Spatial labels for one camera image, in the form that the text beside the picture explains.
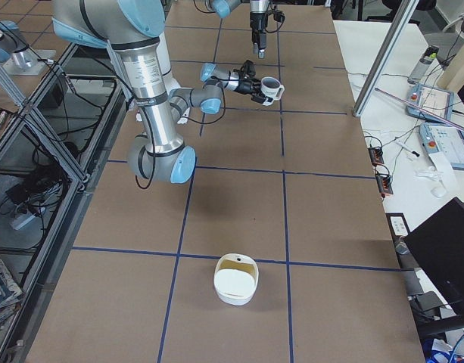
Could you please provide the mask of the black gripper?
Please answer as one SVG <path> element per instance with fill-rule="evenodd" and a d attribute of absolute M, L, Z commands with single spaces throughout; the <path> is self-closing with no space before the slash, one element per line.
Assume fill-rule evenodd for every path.
<path fill-rule="evenodd" d="M 257 52 L 259 59 L 265 58 L 266 51 L 266 12 L 251 12 L 250 13 L 250 28 L 251 40 L 253 44 L 253 52 Z"/>
<path fill-rule="evenodd" d="M 275 100 L 259 92 L 259 79 L 256 77 L 257 72 L 252 60 L 246 60 L 241 65 L 242 79 L 238 80 L 234 92 L 241 95 L 251 95 L 251 100 L 263 106 L 272 105 Z"/>

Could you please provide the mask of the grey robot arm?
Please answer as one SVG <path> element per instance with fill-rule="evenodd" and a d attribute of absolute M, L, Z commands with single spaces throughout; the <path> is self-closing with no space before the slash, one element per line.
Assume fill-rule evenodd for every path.
<path fill-rule="evenodd" d="M 228 17 L 243 1 L 239 0 L 211 0 L 206 1 L 206 7 L 209 11 L 216 13 L 221 19 Z M 251 41 L 253 44 L 253 53 L 259 59 L 265 58 L 267 39 L 266 28 L 269 17 L 270 1 L 256 0 L 249 1 L 249 25 L 251 28 Z"/>
<path fill-rule="evenodd" d="M 191 178 L 195 150 L 176 131 L 190 107 L 216 114 L 226 89 L 266 106 L 281 97 L 282 85 L 272 77 L 257 79 L 250 61 L 234 71 L 205 64 L 202 88 L 168 91 L 158 56 L 167 49 L 160 44 L 165 14 L 159 1 L 55 1 L 52 21 L 62 39 L 116 53 L 123 84 L 137 103 L 145 129 L 135 137 L 127 163 L 135 175 L 150 181 L 181 184 Z"/>

